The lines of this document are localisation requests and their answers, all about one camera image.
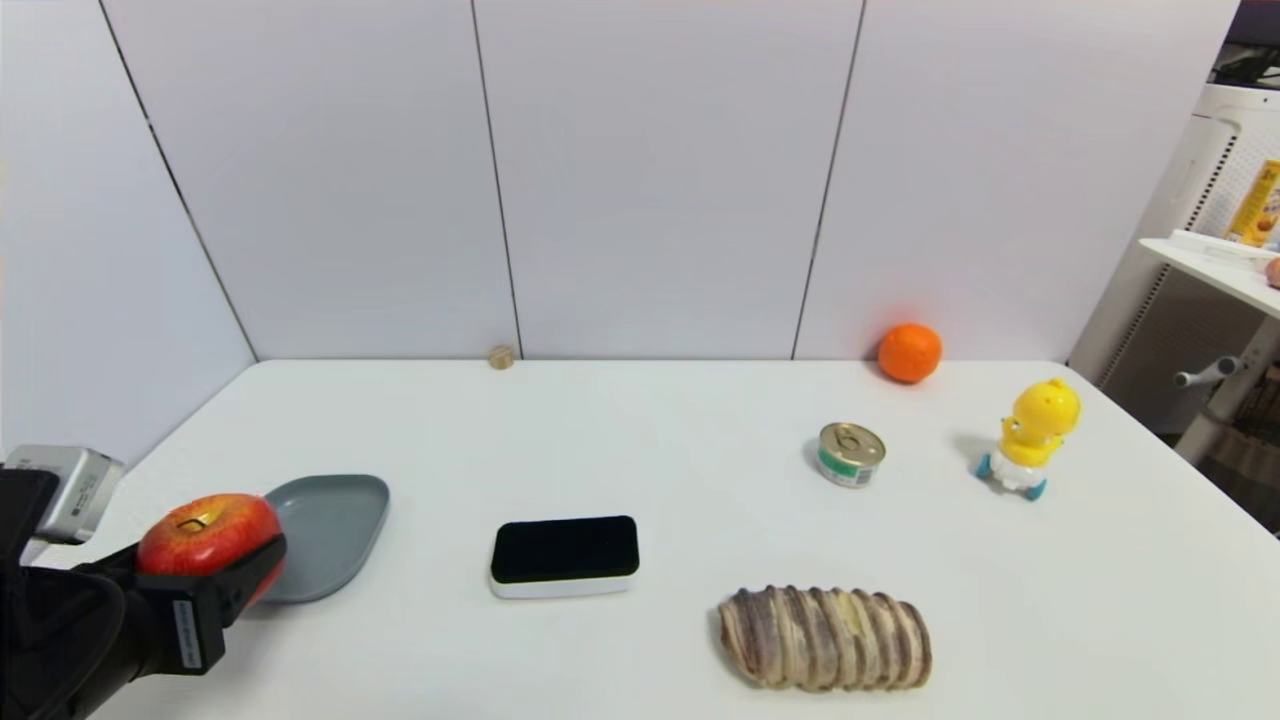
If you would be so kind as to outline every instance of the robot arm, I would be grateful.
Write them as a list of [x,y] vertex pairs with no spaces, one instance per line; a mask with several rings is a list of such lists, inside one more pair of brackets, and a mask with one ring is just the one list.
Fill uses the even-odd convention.
[[137,544],[72,570],[24,568],[33,537],[92,536],[97,519],[79,519],[90,507],[101,515],[114,461],[79,448],[19,451],[83,462],[0,469],[0,717],[86,717],[138,678],[207,673],[227,651],[223,629],[284,559],[284,536],[206,577],[140,575]]

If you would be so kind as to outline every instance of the orange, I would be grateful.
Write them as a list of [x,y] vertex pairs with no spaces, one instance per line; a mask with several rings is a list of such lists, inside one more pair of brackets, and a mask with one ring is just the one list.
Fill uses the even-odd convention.
[[933,374],[938,360],[942,360],[942,338],[925,325],[897,325],[881,341],[881,370],[895,380],[918,383]]

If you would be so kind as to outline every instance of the gray plate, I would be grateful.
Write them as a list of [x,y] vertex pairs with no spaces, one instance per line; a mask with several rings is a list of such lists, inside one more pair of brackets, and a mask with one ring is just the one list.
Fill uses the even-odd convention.
[[378,541],[390,491],[372,475],[311,475],[266,493],[288,539],[262,602],[311,602],[351,582]]

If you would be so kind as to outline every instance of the red apple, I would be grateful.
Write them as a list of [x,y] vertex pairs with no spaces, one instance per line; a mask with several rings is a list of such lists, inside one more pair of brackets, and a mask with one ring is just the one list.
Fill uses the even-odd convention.
[[[280,534],[271,503],[256,495],[211,495],[172,510],[142,536],[137,569],[145,575],[212,575]],[[253,591],[257,602],[284,562]]]

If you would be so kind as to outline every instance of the sticker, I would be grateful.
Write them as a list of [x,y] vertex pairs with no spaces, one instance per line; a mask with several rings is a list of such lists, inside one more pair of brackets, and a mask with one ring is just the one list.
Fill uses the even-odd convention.
[[97,492],[97,483],[102,479],[102,474],[90,475],[87,480],[81,483],[81,492],[76,496],[76,505],[72,507],[72,518],[76,518],[88,507],[88,502],[93,500],[93,495]]
[[178,653],[182,655],[182,666],[200,670],[205,664],[201,661],[200,639],[196,637],[196,610],[189,600],[173,601],[173,621],[178,629]]

